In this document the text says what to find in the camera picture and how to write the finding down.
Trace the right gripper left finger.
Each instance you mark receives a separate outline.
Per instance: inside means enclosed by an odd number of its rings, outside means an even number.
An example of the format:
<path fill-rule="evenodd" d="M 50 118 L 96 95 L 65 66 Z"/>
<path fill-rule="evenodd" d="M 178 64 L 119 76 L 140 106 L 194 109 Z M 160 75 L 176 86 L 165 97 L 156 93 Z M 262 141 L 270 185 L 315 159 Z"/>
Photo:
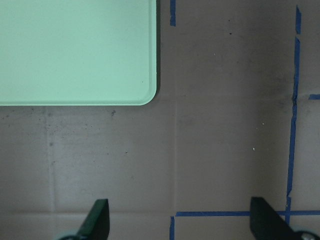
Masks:
<path fill-rule="evenodd" d="M 97 199 L 76 233 L 76 240 L 107 240 L 110 234 L 109 201 Z"/>

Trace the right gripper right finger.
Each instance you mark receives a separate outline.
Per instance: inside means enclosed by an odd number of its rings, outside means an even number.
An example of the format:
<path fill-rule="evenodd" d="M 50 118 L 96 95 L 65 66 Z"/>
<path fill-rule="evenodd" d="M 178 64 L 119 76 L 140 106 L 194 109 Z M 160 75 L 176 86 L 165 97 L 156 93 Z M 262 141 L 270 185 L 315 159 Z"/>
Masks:
<path fill-rule="evenodd" d="M 300 239 L 263 197 L 250 200 L 249 227 L 256 240 Z"/>

